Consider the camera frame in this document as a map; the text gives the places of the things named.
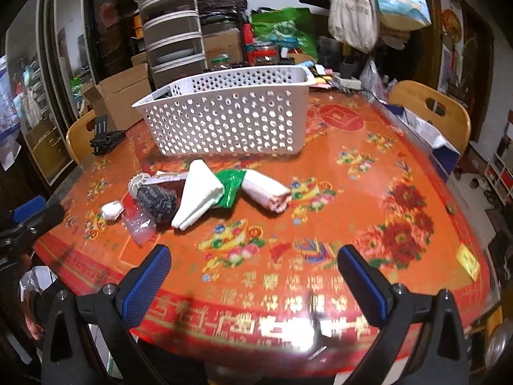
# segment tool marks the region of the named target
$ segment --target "perforated basket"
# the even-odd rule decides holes
[[[132,107],[163,155],[276,153],[301,150],[308,86],[303,66],[255,66],[172,82]]]

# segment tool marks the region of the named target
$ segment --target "orange tablecloth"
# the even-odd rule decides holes
[[[157,243],[172,268],[137,333],[170,351],[213,363],[287,375],[333,374],[357,365],[376,336],[335,264],[352,243],[392,283],[414,292],[455,294],[464,325],[483,309],[489,274],[463,213],[425,154],[360,97],[310,96],[307,137],[293,157],[204,158],[213,171],[252,168],[291,186],[280,215],[242,196],[233,210],[211,210],[182,233],[163,231],[143,247],[100,207],[127,195],[145,171],[185,171],[191,159],[160,154],[144,122],[98,158],[63,205],[65,221],[36,244],[41,258],[76,293],[95,292],[139,265]],[[456,260],[465,244],[479,259],[474,283]],[[297,318],[310,294],[338,348],[307,360]],[[416,330],[401,356],[412,348]]]

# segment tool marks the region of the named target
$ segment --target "wooden chair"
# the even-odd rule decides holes
[[[68,151],[77,164],[83,164],[84,160],[91,156],[93,148],[89,144],[89,141],[94,137],[94,119],[96,114],[94,110],[83,115],[81,118],[76,120],[66,133],[66,144],[68,145]]]
[[[430,110],[426,104],[432,99],[441,104],[445,115]],[[462,155],[470,137],[470,118],[466,110],[452,98],[415,81],[401,81],[388,97],[389,104],[406,107],[420,118],[431,122]]]

